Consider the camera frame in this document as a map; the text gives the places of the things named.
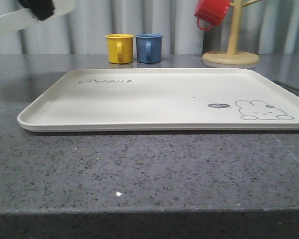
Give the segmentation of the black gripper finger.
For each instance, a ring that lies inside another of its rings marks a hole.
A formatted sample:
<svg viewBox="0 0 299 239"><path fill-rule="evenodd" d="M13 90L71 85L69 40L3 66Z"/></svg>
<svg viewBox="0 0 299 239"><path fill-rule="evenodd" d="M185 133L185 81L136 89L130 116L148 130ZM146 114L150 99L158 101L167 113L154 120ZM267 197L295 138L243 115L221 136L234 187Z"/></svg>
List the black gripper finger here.
<svg viewBox="0 0 299 239"><path fill-rule="evenodd" d="M54 15L55 7L52 0L18 0L18 3L28 8L40 21Z"/></svg>

